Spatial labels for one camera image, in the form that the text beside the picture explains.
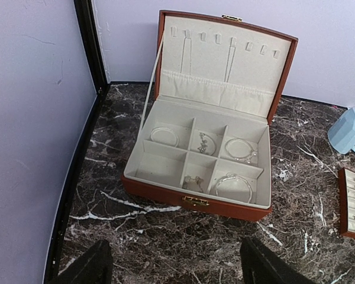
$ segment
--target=light blue cup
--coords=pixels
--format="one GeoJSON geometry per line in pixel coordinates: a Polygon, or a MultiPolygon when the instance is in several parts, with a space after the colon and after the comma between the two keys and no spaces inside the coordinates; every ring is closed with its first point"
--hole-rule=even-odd
{"type": "Polygon", "coordinates": [[[348,109],[327,133],[330,144],[341,154],[355,152],[355,108],[348,109]]]}

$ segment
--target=marble countertop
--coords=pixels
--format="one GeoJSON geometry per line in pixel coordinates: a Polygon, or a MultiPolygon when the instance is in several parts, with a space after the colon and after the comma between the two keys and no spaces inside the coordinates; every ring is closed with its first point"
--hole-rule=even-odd
{"type": "Polygon", "coordinates": [[[270,128],[273,211],[247,222],[157,204],[125,193],[120,176],[131,153],[147,85],[111,87],[83,164],[60,269],[107,239],[113,283],[243,283],[239,249],[257,237],[316,283],[355,283],[355,240],[339,235],[337,172],[355,170],[327,130],[343,109],[280,101],[270,128]]]}

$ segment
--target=brown leather exterior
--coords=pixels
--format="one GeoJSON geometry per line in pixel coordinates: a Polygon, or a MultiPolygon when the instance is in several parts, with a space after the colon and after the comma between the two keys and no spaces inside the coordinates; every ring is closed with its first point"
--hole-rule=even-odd
{"type": "MultiPolygon", "coordinates": [[[[269,113],[267,116],[267,122],[268,122],[268,124],[271,124],[273,116],[275,115],[275,112],[277,110],[277,106],[279,105],[280,98],[282,96],[285,82],[288,77],[289,69],[291,68],[291,65],[293,62],[293,57],[295,55],[298,39],[296,37],[292,37],[287,34],[279,33],[277,31],[273,31],[268,28],[259,27],[257,25],[247,24],[245,22],[238,22],[238,21],[228,20],[228,19],[224,19],[224,18],[220,18],[220,17],[209,16],[209,15],[201,15],[201,14],[179,12],[179,11],[161,10],[159,12],[159,29],[158,29],[158,42],[157,42],[158,48],[159,48],[160,42],[162,40],[162,35],[163,35],[163,31],[164,31],[164,19],[166,18],[166,16],[192,18],[192,19],[199,19],[199,20],[210,21],[210,22],[220,22],[222,24],[234,25],[237,27],[246,28],[248,30],[258,31],[258,32],[268,34],[268,35],[274,36],[274,37],[279,37],[279,38],[282,38],[284,40],[288,40],[291,42],[291,47],[289,48],[289,51],[288,51],[288,55],[287,55],[287,59],[285,61],[282,76],[280,78],[279,84],[276,89],[275,97],[272,101],[272,104],[271,104],[271,107],[270,107],[270,110],[269,110],[269,113]]],[[[158,94],[159,94],[160,68],[162,65],[161,64],[162,53],[163,53],[163,49],[161,52],[161,56],[159,57],[159,62],[158,62],[157,69],[156,69],[155,88],[154,88],[155,89],[155,94],[154,94],[155,99],[158,97],[158,94]]]]}
{"type": "Polygon", "coordinates": [[[217,214],[247,221],[258,221],[272,211],[272,207],[269,209],[260,209],[214,200],[211,198],[203,198],[201,196],[195,196],[194,194],[187,195],[185,193],[173,191],[171,189],[161,188],[159,186],[131,180],[126,178],[124,175],[121,176],[121,180],[125,186],[125,190],[130,194],[205,213],[217,214]],[[193,206],[183,201],[184,196],[204,199],[209,202],[209,206],[193,206]]]}
{"type": "Polygon", "coordinates": [[[346,168],[338,171],[339,195],[340,195],[340,234],[345,237],[355,238],[355,233],[347,231],[348,228],[348,206],[347,206],[347,185],[346,168]]]}

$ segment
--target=gold clasp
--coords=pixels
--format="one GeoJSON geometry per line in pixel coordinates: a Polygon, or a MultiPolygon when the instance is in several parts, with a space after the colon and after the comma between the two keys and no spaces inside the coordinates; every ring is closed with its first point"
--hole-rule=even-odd
{"type": "Polygon", "coordinates": [[[242,18],[238,18],[238,17],[233,17],[233,16],[229,16],[229,15],[222,15],[223,19],[228,19],[231,21],[237,21],[237,22],[242,22],[242,18]]]}
{"type": "Polygon", "coordinates": [[[193,206],[209,206],[209,201],[190,196],[184,196],[183,201],[193,206]]]}

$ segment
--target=small jewelry box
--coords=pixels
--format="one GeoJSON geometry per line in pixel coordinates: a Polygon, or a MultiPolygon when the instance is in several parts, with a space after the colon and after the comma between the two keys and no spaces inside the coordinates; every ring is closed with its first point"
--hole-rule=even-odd
{"type": "Polygon", "coordinates": [[[355,238],[355,172],[341,169],[338,172],[340,191],[340,233],[355,238]]]}
{"type": "Polygon", "coordinates": [[[270,213],[269,124],[297,42],[234,17],[160,11],[156,100],[125,190],[249,221],[270,213]]]}

